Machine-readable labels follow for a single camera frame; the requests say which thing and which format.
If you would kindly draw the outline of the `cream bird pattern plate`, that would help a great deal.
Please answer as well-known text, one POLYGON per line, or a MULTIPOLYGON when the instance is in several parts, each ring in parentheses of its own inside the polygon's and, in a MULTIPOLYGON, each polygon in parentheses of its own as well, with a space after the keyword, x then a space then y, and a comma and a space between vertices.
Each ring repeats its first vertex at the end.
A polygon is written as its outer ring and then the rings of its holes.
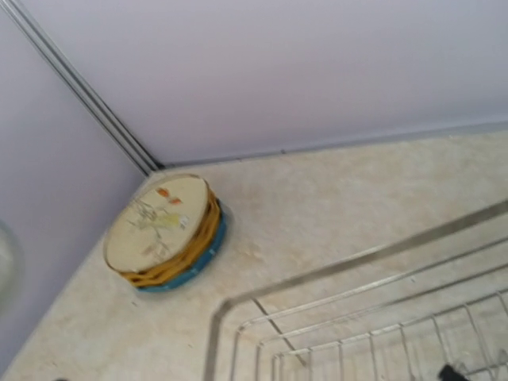
POLYGON ((140 273, 176 258, 197 232, 209 203, 208 183, 177 175, 135 198, 106 235, 106 263, 118 272, 140 273))

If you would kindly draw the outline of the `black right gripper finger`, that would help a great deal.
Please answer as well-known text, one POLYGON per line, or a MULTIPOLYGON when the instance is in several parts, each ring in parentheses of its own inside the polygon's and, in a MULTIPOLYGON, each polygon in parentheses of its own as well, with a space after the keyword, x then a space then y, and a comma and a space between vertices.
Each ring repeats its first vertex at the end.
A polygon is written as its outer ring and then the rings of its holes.
POLYGON ((464 375, 459 373, 452 365, 446 364, 438 373, 440 381, 469 381, 464 375))

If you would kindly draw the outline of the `pale green ribbed bowl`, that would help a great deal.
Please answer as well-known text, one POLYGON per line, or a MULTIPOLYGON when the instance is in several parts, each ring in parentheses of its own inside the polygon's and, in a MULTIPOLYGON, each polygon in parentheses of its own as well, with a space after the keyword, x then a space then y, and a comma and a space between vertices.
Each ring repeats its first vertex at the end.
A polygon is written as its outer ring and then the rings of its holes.
POLYGON ((14 231, 1 221, 1 314, 16 299, 24 275, 24 253, 14 231))

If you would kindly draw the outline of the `blue polka dot plate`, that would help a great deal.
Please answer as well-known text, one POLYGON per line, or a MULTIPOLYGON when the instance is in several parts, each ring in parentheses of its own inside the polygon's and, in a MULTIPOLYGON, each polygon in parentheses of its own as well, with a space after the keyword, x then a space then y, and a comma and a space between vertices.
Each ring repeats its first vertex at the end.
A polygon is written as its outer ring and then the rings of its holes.
POLYGON ((211 241, 210 245, 206 248, 204 253, 200 255, 200 257, 194 264, 192 264, 182 274, 177 275, 174 279, 168 280, 162 285, 138 287, 137 290, 139 292, 144 293, 161 293, 165 291, 174 290, 176 288, 181 287, 185 283, 190 282, 193 278, 199 275, 220 252, 221 246, 225 242, 227 231, 228 231, 228 214, 224 210, 221 210, 221 217, 219 221, 219 226, 217 228, 217 232, 215 233, 214 238, 211 241))

